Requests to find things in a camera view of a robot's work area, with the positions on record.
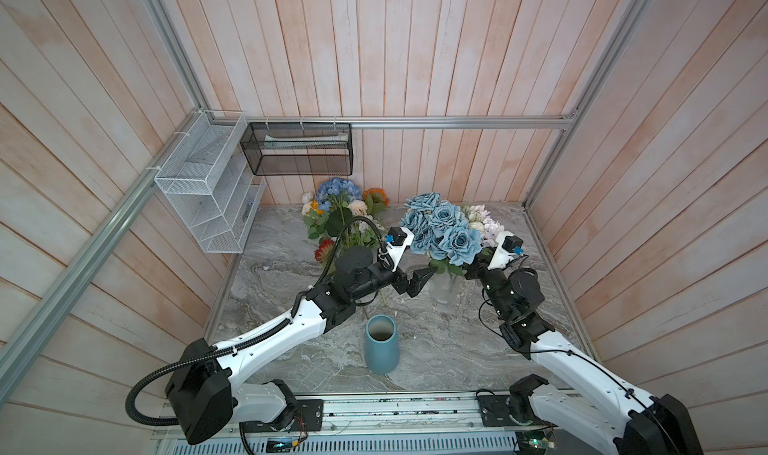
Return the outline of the pink white hydrangea bouquet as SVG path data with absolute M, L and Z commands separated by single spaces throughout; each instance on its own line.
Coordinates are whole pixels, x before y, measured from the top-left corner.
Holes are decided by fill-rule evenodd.
M 464 205 L 462 211 L 465 214 L 469 227 L 481 234 L 482 245 L 494 248 L 498 245 L 497 238 L 505 231 L 505 227 L 491 217 L 486 207 L 481 205 Z

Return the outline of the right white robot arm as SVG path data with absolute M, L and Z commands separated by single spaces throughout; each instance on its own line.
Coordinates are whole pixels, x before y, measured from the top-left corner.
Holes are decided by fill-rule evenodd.
M 685 405 L 666 394 L 657 397 L 621 379 L 570 343 L 542 318 L 537 272 L 510 270 L 514 253 L 499 249 L 466 266 L 501 324 L 499 333 L 516 353 L 566 382 L 578 399 L 561 393 L 544 378 L 530 375 L 510 388 L 515 421 L 549 422 L 602 454 L 700 454 L 703 449 Z

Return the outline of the red sunflower stem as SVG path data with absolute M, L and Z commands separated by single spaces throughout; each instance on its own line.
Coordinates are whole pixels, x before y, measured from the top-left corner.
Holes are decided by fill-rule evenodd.
M 334 255 L 335 240 L 323 238 L 314 252 L 315 260 L 320 264 L 326 264 Z

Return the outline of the teal blue rose bouquet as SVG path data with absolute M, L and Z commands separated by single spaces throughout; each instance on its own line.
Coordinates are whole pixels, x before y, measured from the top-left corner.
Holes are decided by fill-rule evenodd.
M 474 260 L 483 245 L 480 232 L 469 227 L 462 206 L 438 192 L 428 192 L 408 199 L 405 208 L 400 225 L 414 233 L 411 251 L 427 256 L 438 274 L 463 275 L 464 265 Z

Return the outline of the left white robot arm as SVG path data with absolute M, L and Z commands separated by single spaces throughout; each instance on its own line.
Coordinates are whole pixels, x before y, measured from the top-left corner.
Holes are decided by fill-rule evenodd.
M 287 384 L 249 378 L 285 352 L 320 337 L 354 315 L 364 297 L 387 286 L 416 296 L 435 273 L 427 266 L 406 274 L 390 256 L 353 247 L 335 263 L 329 278 L 301 295 L 296 307 L 243 335 L 209 345 L 199 339 L 183 353 L 166 387 L 176 422 L 186 441 L 202 443 L 231 423 L 260 423 L 274 431 L 291 427 L 298 403 Z

